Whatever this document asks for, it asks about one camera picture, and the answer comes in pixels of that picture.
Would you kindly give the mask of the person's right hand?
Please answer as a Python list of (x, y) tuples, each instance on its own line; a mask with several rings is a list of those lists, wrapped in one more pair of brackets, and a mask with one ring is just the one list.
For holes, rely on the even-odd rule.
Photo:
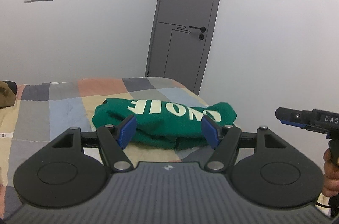
[(334, 197), (339, 190), (339, 172), (338, 166), (333, 164), (330, 149), (324, 153), (324, 186), (322, 194), (326, 197)]

